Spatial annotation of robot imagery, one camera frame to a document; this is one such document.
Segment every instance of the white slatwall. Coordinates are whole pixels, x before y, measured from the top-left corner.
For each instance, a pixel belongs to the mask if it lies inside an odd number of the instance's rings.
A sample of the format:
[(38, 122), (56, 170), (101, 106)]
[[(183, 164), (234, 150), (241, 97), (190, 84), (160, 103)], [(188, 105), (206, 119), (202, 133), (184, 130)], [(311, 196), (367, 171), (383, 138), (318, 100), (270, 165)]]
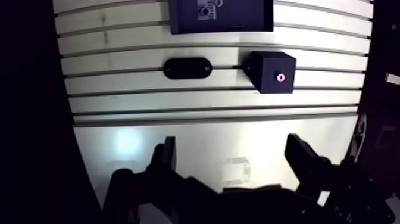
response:
[[(230, 157), (250, 158), (252, 179), (245, 186), (295, 189), (283, 160), (288, 133), (334, 163), (345, 155), (367, 68), (369, 2), (275, 1), (274, 32), (188, 35), (170, 34), (166, 2), (53, 2), (70, 106), (77, 125), (85, 126), (75, 133), (101, 201), (112, 171), (143, 170), (167, 135), (177, 136), (178, 172), (215, 190), (221, 178), (209, 176), (207, 166)], [(259, 94), (234, 69), (256, 50), (297, 59), (292, 94)], [(215, 69), (202, 80), (169, 80), (160, 69), (173, 57), (205, 57)], [(104, 122), (118, 123), (99, 127)], [(177, 122), (184, 124), (171, 125)]]

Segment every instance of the sticker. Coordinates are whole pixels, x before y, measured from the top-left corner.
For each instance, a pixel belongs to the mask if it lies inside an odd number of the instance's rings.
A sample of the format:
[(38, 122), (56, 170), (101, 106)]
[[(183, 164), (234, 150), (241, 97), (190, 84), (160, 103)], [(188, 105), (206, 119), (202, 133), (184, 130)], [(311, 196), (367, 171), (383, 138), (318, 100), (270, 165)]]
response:
[(215, 3), (215, 0), (197, 0), (198, 20), (216, 20), (217, 6)]
[(235, 186), (250, 181), (250, 162), (245, 157), (228, 158), (223, 165), (223, 186)]

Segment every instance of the black panel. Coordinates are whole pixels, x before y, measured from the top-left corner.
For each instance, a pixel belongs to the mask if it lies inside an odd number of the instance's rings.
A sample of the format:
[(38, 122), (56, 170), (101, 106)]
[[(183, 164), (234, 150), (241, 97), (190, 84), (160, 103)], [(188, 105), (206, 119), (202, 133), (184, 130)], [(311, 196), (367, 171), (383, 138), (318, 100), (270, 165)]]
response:
[(213, 66), (206, 58), (172, 58), (162, 70), (169, 79), (205, 79)]

